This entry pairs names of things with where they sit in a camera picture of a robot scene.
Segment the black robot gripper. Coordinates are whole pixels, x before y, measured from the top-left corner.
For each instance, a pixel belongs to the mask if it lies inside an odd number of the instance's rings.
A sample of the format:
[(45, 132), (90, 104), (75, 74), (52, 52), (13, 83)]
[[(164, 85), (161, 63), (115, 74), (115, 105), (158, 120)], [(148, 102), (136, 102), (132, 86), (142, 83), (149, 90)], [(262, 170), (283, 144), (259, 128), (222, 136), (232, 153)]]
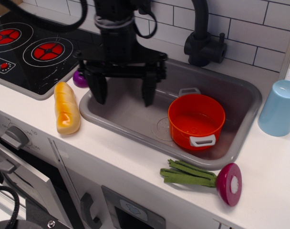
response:
[(167, 55), (138, 43), (136, 37), (141, 34), (134, 21), (104, 21), (95, 25), (100, 29), (102, 45), (77, 51), (74, 57), (96, 101), (106, 102), (105, 76), (141, 78), (142, 99), (145, 107), (150, 106), (154, 101), (156, 81), (166, 78)]

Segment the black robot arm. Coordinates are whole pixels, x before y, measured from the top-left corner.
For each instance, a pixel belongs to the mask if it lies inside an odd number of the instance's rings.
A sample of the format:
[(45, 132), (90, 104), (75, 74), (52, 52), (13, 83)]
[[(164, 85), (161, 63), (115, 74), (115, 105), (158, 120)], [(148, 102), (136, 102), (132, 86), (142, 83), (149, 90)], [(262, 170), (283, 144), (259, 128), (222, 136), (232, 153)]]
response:
[(151, 14), (146, 0), (96, 0), (94, 23), (100, 34), (80, 30), (87, 16), (70, 25), (57, 24), (24, 11), (11, 0), (0, 18), (0, 84), (42, 100), (59, 81), (78, 68), (98, 103), (107, 98), (108, 77), (139, 78), (146, 106), (165, 79), (167, 55), (140, 45), (135, 10)]

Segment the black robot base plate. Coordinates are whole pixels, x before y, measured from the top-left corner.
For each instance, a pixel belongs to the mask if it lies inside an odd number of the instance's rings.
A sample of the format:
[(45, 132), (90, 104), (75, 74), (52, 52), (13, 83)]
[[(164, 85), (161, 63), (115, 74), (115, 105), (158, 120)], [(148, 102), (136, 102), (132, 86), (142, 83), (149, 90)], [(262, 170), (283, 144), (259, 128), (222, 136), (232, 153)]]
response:
[(68, 226), (36, 204), (0, 197), (0, 229), (67, 229)]

